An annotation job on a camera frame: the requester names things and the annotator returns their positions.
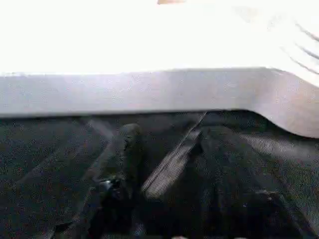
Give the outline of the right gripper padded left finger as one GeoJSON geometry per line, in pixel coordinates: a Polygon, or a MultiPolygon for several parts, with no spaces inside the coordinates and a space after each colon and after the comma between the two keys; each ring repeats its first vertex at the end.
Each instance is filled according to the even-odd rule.
{"type": "Polygon", "coordinates": [[[139,193],[139,169],[144,158],[141,127],[125,124],[114,134],[105,155],[99,159],[92,192],[93,215],[88,237],[101,239],[106,233],[126,233],[139,193]]]}

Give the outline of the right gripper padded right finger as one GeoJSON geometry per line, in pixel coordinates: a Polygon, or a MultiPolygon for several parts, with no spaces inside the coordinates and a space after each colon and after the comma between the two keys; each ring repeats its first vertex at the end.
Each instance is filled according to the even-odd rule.
{"type": "Polygon", "coordinates": [[[204,127],[200,146],[228,238],[299,237],[294,208],[266,161],[225,127],[204,127]]]}

